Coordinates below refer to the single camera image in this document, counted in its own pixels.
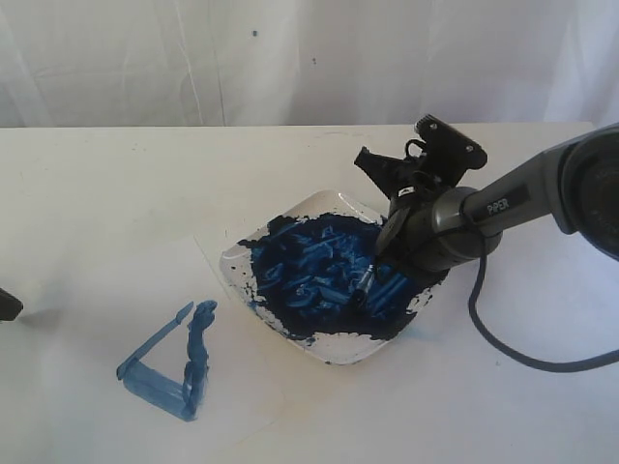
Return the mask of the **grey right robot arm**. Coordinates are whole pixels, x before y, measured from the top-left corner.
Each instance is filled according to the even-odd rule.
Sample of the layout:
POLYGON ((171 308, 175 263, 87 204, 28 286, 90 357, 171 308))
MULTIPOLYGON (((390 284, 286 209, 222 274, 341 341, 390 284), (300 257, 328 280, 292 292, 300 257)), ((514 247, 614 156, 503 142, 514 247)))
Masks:
POLYGON ((415 132, 407 144, 420 148, 418 156, 362 148, 354 161, 390 201, 374 246, 376 270, 439 279, 492 253, 505 230, 545 216, 617 258, 617 125, 545 149, 481 189, 460 183, 486 165, 479 143, 431 115, 415 132))

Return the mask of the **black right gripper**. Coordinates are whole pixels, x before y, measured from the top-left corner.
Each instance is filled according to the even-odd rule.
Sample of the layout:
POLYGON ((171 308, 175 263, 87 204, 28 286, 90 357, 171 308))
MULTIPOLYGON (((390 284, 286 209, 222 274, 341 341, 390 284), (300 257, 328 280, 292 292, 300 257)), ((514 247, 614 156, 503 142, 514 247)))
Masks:
POLYGON ((386 221, 376 239, 374 259, 379 276, 444 276, 451 266, 443 264, 435 237, 433 205, 452 189, 426 173, 411 158, 396 159, 373 154, 363 147, 354 164, 390 201, 386 221))

